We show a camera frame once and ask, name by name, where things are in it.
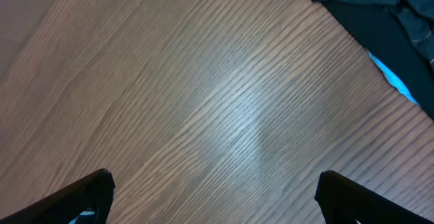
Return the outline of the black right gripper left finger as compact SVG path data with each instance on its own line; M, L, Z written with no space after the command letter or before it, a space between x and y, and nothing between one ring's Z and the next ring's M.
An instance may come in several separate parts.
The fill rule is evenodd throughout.
M113 203L115 182L101 168L34 204L1 219L16 223L105 224Z

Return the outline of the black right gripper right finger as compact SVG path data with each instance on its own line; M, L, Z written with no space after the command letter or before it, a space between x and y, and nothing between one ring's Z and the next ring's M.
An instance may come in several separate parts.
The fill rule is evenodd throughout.
M320 174L315 201L326 224L433 224L332 170Z

